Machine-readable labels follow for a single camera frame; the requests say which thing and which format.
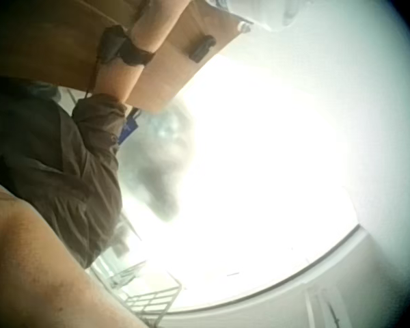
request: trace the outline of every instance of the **rolled-up sleeve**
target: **rolled-up sleeve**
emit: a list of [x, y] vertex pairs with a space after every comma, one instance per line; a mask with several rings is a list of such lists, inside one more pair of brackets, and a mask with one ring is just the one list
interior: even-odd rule
[[118, 137], [126, 123], [125, 111], [122, 103], [98, 94], [79, 100], [72, 114], [87, 150], [114, 171], [118, 165], [115, 159]]

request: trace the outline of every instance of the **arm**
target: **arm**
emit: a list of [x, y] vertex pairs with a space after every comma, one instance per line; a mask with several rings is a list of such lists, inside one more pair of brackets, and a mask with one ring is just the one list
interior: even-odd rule
[[[151, 0], [129, 36], [135, 46], [154, 53], [162, 45], [190, 0]], [[143, 66], [128, 66], [120, 58], [100, 67], [94, 94], [108, 94], [124, 103]]]
[[91, 280], [28, 203], [0, 186], [0, 327], [146, 326]]

